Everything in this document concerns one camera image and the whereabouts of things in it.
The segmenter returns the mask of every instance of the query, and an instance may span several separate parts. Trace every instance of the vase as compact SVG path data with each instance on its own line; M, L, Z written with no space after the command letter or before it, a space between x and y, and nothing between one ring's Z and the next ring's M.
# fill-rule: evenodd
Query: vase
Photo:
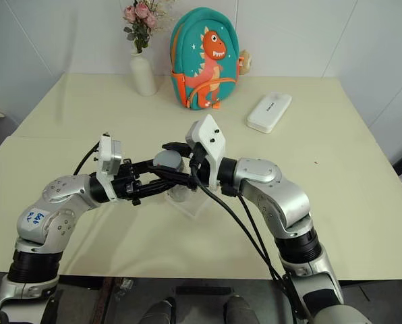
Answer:
M136 50L132 51L131 56L130 67L135 89L142 96L154 95L157 87L150 62L142 53L137 53Z

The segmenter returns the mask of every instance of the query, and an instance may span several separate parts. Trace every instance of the backpack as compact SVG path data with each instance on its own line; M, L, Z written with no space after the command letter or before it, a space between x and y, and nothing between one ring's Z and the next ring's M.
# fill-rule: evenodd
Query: backpack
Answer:
M196 8L171 35L171 79L184 107L218 109L234 90L243 57L232 23L220 12Z

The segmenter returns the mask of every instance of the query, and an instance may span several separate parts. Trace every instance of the pink rose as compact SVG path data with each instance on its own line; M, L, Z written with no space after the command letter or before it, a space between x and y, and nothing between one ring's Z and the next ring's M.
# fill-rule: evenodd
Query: pink rose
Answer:
M135 12L136 12L136 15L137 15L140 19L147 18L147 16L150 14L149 8L148 8L147 5L146 5L145 3L143 3L143 2L139 2L139 3L136 5Z
M128 22L133 23L135 22L135 8L131 5L127 7L124 11L123 18L125 18Z
M144 22L150 29L153 29L156 26L157 20L156 17L150 13L147 18L144 19Z

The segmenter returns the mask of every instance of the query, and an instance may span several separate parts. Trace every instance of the beige tabletop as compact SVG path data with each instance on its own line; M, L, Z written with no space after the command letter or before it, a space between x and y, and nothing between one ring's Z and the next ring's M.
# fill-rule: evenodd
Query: beige tabletop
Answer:
M211 113L227 139L227 156L265 158L308 194L320 241L339 279L402 278L402 184L334 78L239 80L220 110L177 104L169 78L140 97L127 76L69 74L51 89L0 148L0 271L11 263L16 220L58 176L71 174L109 132L124 157L151 159L163 143L184 141L191 124ZM293 101L270 134L245 126L266 93ZM88 161L82 173L95 171ZM225 197L244 219L238 200ZM250 208L272 257L277 249ZM268 278L268 271L232 218L211 203L196 219L163 194L133 207L122 201L84 214L60 273L136 277Z

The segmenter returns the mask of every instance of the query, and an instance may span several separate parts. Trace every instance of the dinosaur print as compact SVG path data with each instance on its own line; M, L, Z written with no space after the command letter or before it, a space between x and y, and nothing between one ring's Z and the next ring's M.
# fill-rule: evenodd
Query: dinosaur print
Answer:
M200 55L204 59L204 63L201 63L201 68L198 69L198 74L195 72L194 76L185 76L186 85L191 88L197 87L199 84L216 80L220 78L223 67L217 63L225 57L227 48L224 42L219 38L215 31L204 28L204 34L201 34L201 52ZM207 99L209 93L211 95L211 101ZM201 88L198 91L198 106L201 108L209 107L213 103L219 100L217 95L219 94L219 83L212 83L208 86Z

